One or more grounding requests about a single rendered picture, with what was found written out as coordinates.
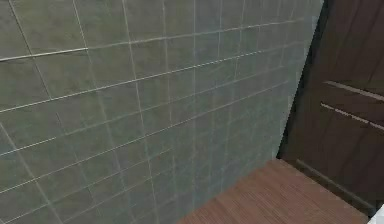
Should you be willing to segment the dark brown wooden cabinet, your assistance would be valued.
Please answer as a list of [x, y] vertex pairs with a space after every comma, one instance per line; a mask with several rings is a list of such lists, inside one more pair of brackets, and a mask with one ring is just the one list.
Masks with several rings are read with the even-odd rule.
[[384, 0], [325, 0], [278, 156], [367, 216], [384, 205]]

